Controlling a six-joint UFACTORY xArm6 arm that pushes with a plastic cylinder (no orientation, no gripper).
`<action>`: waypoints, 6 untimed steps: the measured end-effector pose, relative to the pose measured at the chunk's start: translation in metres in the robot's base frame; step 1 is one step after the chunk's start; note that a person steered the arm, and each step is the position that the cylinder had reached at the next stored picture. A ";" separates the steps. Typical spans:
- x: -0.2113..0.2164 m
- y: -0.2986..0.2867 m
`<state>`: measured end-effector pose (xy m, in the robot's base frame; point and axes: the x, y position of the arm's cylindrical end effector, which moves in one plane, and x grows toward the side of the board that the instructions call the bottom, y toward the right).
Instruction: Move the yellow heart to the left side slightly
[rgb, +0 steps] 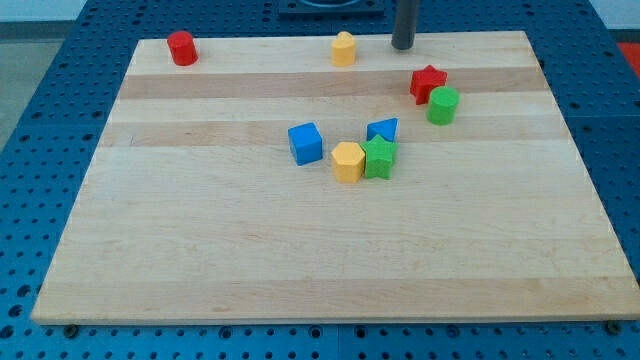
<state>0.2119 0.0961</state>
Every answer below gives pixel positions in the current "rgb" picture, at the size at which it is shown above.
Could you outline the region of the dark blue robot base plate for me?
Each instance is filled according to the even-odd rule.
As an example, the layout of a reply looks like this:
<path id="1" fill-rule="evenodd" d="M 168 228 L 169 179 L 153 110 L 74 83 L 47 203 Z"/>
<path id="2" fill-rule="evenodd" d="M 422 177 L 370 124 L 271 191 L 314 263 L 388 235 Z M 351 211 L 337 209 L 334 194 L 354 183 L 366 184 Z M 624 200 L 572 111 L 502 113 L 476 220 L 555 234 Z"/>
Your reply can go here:
<path id="1" fill-rule="evenodd" d="M 276 0 L 280 17 L 381 15 L 384 0 Z"/>

